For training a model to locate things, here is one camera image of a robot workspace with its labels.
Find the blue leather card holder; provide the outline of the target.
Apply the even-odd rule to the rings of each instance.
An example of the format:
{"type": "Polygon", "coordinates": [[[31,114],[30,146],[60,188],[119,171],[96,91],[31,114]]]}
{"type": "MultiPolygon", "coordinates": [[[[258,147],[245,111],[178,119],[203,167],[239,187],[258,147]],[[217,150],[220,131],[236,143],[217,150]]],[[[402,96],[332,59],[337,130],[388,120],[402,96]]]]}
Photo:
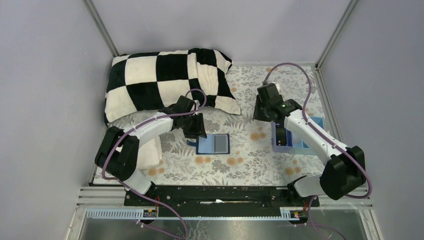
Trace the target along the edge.
{"type": "Polygon", "coordinates": [[[216,154],[214,151],[215,135],[228,135],[229,136],[229,153],[230,154],[230,135],[229,134],[207,134],[207,137],[198,137],[196,141],[186,141],[190,147],[195,147],[196,155],[228,155],[216,154]]]}

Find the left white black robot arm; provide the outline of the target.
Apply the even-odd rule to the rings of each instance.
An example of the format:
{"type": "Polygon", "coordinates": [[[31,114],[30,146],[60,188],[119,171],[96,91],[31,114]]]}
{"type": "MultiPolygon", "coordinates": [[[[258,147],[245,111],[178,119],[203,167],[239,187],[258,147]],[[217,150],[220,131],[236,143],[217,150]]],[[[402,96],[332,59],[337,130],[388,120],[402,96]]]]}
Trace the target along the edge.
{"type": "Polygon", "coordinates": [[[204,116],[194,110],[195,102],[181,95],[176,103],[127,130],[110,127],[100,144],[94,163],[123,186],[144,195],[152,186],[138,169],[142,146],[162,134],[182,129],[186,138],[206,137],[204,116]]]}

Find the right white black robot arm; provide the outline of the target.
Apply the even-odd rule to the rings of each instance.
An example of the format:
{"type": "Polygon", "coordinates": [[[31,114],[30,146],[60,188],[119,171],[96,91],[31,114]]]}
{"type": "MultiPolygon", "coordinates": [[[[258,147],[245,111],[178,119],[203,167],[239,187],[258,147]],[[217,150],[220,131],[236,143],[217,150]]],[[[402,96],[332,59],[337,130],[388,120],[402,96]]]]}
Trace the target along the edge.
{"type": "Polygon", "coordinates": [[[352,197],[351,192],[364,184],[368,198],[372,184],[365,171],[365,154],[358,146],[349,147],[323,130],[293,99],[284,100],[274,83],[257,88],[255,120],[274,122],[299,136],[321,160],[321,174],[304,176],[288,184],[297,198],[328,196],[333,200],[352,197]]]}

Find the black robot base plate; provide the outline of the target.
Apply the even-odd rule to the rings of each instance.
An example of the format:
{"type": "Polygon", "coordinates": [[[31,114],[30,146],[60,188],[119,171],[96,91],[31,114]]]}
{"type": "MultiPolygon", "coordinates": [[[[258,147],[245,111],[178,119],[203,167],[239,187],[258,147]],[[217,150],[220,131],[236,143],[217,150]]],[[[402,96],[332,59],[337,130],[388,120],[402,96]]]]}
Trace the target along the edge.
{"type": "Polygon", "coordinates": [[[152,207],[159,217],[279,217],[281,208],[303,210],[309,197],[299,197],[286,187],[155,185],[145,194],[151,202],[128,190],[124,206],[152,207]]]}

